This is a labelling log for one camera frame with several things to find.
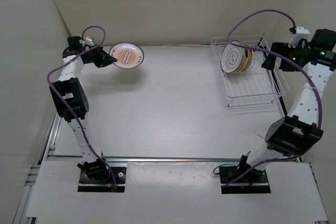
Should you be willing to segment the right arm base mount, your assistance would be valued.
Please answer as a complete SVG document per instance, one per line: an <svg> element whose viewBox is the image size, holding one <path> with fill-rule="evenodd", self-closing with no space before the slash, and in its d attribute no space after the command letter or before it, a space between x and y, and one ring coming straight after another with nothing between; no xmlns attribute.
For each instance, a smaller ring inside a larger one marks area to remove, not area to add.
<svg viewBox="0 0 336 224"><path fill-rule="evenodd" d="M220 178L221 191L229 194L270 194L268 176L266 171L252 171L234 183L226 186L238 177L238 168L233 164L223 164L213 169L213 174Z"/></svg>

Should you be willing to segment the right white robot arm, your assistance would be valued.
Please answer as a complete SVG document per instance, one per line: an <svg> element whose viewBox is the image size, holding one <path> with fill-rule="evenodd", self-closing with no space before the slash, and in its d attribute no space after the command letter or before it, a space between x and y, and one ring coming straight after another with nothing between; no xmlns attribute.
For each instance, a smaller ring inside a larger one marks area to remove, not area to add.
<svg viewBox="0 0 336 224"><path fill-rule="evenodd" d="M295 71L295 63L306 76L288 114L271 125L264 144L248 153L246 163L236 168L236 177L242 182L254 177L253 166L263 170L267 162L301 156L322 138L321 97L335 71L335 32L318 29L311 41L307 41L308 36L299 27L289 43L275 42L271 46L273 53L285 57L279 67L282 71Z"/></svg>

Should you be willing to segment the orange sunburst plate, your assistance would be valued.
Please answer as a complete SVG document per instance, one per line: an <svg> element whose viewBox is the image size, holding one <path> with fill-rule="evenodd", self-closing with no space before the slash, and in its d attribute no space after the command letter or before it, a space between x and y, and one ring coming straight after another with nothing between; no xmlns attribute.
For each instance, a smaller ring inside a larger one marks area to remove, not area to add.
<svg viewBox="0 0 336 224"><path fill-rule="evenodd" d="M144 61L143 50L131 43L122 42L115 44L109 50L109 55L117 61L113 64L122 69L133 69Z"/></svg>

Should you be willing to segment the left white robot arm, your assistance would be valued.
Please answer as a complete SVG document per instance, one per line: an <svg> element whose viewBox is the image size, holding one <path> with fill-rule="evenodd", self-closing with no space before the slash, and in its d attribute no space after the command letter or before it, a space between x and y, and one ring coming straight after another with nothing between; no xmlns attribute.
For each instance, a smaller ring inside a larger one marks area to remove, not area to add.
<svg viewBox="0 0 336 224"><path fill-rule="evenodd" d="M88 140L89 130L86 115L89 102L80 84L79 75L85 64L92 63L97 68L107 67L117 59L96 46L90 37L87 41L79 36L67 38L68 47L63 51L63 63L66 65L57 81L52 82L50 92L58 115L72 129L82 154L78 167L88 177L105 182L110 176L103 153L97 144Z"/></svg>

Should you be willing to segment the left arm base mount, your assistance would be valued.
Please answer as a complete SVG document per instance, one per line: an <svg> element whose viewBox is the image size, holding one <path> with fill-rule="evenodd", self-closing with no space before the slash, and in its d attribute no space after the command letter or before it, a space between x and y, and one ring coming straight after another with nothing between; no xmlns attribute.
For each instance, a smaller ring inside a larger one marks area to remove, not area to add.
<svg viewBox="0 0 336 224"><path fill-rule="evenodd" d="M99 172L97 175L87 175L82 168L77 191L86 193L123 193L127 178L127 166L112 166L111 169L116 180L115 183L108 169L106 172Z"/></svg>

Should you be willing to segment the white green-rimmed plate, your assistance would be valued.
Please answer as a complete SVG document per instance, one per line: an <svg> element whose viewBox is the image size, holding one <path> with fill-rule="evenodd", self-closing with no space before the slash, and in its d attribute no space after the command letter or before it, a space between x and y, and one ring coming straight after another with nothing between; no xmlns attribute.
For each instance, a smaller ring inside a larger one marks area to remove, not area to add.
<svg viewBox="0 0 336 224"><path fill-rule="evenodd" d="M243 48L240 47L242 44L239 41L234 40L234 46L232 44L227 44L221 54L221 69L225 74L231 74L239 72L243 69L243 63L245 62L245 56Z"/></svg>

